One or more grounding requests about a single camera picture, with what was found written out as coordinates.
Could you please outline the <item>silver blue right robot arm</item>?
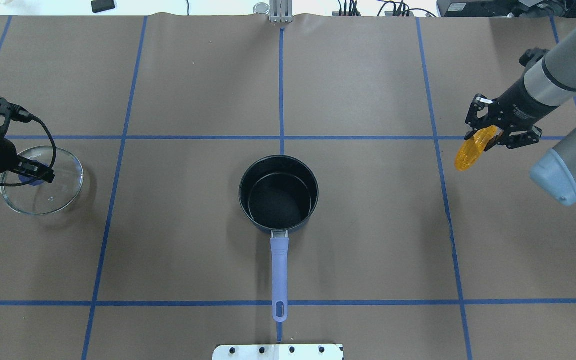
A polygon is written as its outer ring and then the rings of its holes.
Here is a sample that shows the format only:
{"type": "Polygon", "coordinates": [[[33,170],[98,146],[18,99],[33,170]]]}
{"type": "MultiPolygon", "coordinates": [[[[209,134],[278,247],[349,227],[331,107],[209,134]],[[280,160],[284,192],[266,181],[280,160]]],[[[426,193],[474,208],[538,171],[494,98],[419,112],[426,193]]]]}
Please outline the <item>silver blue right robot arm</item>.
{"type": "Polygon", "coordinates": [[[481,93],[471,101],[459,170],[472,166],[495,147],[516,150],[539,144],[540,121],[570,107],[569,132],[531,167],[531,180],[565,207],[576,205],[576,27],[560,35],[553,48],[530,48],[519,60],[523,72],[501,95],[481,93]]]}

